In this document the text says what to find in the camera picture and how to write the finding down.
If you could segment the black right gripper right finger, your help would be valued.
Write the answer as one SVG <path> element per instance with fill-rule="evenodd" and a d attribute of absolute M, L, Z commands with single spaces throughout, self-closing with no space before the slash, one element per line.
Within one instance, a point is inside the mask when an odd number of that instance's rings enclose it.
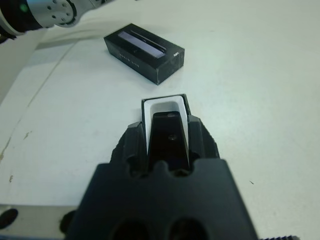
<path fill-rule="evenodd" d="M 219 159 L 218 145 L 201 119 L 194 115 L 188 117 L 189 165 L 193 166 L 198 159 Z"/>

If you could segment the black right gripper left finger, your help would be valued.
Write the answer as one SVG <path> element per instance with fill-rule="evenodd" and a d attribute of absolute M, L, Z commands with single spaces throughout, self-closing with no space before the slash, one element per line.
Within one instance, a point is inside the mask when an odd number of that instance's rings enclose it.
<path fill-rule="evenodd" d="M 146 138 L 141 121 L 127 127 L 112 151 L 111 164 L 128 167 L 130 173 L 148 172 Z"/>

